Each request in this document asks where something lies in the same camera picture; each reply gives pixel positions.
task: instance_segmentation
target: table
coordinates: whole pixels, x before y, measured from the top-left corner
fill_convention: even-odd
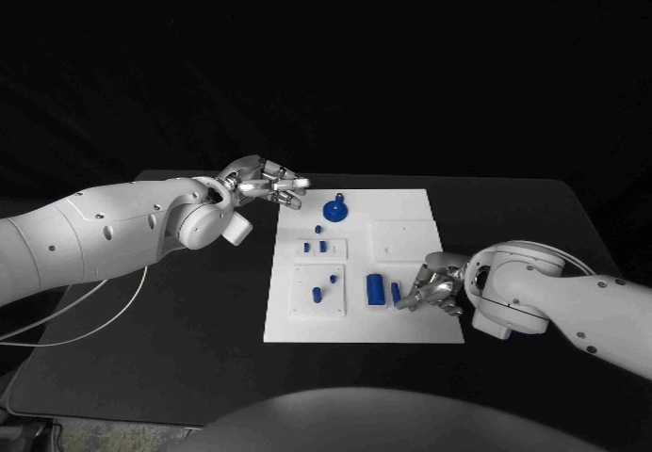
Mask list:
[[[138,180],[218,171],[148,170]],[[569,186],[553,180],[306,174],[314,188],[425,188],[445,250],[474,254],[510,239],[550,244],[621,277]],[[96,335],[35,351],[12,384],[11,410],[203,427],[270,397],[364,386],[449,396],[517,413],[615,450],[652,444],[652,382],[576,349],[550,324],[507,341],[472,327],[465,345],[266,344],[279,205],[240,209],[254,230],[175,251],[151,267],[126,314]],[[64,315],[44,342],[76,337],[123,308],[142,271],[112,280]],[[61,307],[97,283],[71,286]]]

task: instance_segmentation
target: white platform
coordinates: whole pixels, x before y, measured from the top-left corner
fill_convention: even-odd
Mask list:
[[[325,219],[322,209],[324,204],[337,198],[338,193],[344,194],[350,215],[342,222],[332,223]],[[302,201],[302,210],[280,208],[279,213],[265,341],[462,344],[465,339],[456,317],[451,317],[430,305],[420,305],[413,313],[409,309],[397,310],[391,305],[390,283],[394,281],[402,283],[404,297],[428,254],[442,250],[426,190],[309,189]],[[393,242],[393,252],[402,256],[397,262],[379,263],[376,260],[374,221],[425,222],[415,230],[417,247],[415,240],[402,238]],[[322,226],[322,234],[315,233],[318,224]],[[298,266],[311,264],[306,260],[296,259],[298,240],[335,239],[347,240],[347,260],[334,263],[319,261],[315,264],[325,266],[332,264],[344,269],[345,316],[293,315],[298,300],[293,299],[296,282],[292,274]],[[387,309],[373,310],[366,306],[366,279],[370,273],[384,275],[386,299],[390,303]],[[325,274],[319,279],[328,281],[329,276]],[[306,303],[314,303],[312,296],[301,297],[305,297]]]

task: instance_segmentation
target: black background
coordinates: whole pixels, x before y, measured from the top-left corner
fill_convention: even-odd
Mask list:
[[[652,285],[648,4],[122,16],[3,26],[3,200],[253,153],[298,172],[552,178]]]

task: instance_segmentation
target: small blue piece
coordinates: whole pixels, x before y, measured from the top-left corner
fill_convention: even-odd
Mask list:
[[[402,301],[402,291],[399,290],[397,282],[391,284],[391,299],[394,300],[394,303],[399,303]]]
[[[338,193],[337,200],[327,202],[324,206],[324,217],[334,222],[342,221],[350,214],[350,209],[344,203],[344,195]]]
[[[384,306],[384,276],[379,273],[367,275],[367,304]]]

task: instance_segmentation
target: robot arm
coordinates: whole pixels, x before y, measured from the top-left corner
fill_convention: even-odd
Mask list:
[[[240,245],[253,228],[234,209],[254,198],[301,209],[291,190],[302,195],[309,186],[253,155],[216,178],[97,186],[0,219],[0,306],[51,288],[128,275],[221,235]]]
[[[544,333],[552,320],[582,350],[652,379],[652,289],[605,275],[562,278],[565,265],[553,250],[517,241],[468,259],[432,253],[436,276],[397,307],[422,299],[442,307],[464,284],[477,329],[507,339],[513,330]]]

